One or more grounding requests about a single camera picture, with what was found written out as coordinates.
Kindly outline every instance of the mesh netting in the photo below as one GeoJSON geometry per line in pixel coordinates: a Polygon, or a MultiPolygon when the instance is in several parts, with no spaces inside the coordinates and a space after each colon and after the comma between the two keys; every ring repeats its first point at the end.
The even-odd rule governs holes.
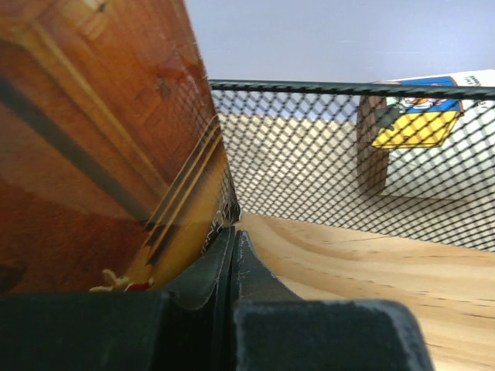
{"type": "Polygon", "coordinates": [[[211,87],[244,211],[495,251],[495,89],[211,87]]]}

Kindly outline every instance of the glossy wooden panel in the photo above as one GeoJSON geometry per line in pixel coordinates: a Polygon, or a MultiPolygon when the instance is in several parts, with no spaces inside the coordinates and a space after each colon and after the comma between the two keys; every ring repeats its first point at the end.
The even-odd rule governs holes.
{"type": "Polygon", "coordinates": [[[158,287],[196,259],[235,196],[183,3],[3,2],[0,53],[0,290],[158,287]]]}
{"type": "Polygon", "coordinates": [[[252,214],[240,228],[299,296],[399,301],[438,371],[495,368],[495,254],[252,214]]]}

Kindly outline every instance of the wire mesh basket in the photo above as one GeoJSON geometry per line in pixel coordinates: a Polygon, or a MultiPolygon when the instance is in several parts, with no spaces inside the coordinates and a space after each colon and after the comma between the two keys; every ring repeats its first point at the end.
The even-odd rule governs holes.
{"type": "Polygon", "coordinates": [[[244,211],[495,251],[495,71],[211,80],[244,211]],[[457,82],[474,87],[459,87],[457,82]]]}

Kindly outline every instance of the beige surface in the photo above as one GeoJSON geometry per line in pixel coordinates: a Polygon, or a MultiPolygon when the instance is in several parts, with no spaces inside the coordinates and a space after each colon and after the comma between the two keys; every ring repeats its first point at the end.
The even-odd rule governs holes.
{"type": "Polygon", "coordinates": [[[471,201],[361,194],[352,122],[220,115],[220,123],[246,212],[495,251],[494,194],[471,201]]]}
{"type": "Polygon", "coordinates": [[[251,214],[239,228],[303,298],[399,301],[437,370],[495,369],[495,254],[251,214]]]}

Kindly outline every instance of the wooden table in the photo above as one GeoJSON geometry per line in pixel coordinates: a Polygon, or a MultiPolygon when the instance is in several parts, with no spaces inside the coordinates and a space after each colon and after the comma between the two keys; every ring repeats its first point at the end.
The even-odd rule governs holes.
{"type": "Polygon", "coordinates": [[[495,254],[251,214],[239,228],[301,297],[399,301],[437,370],[495,369],[495,254]]]}

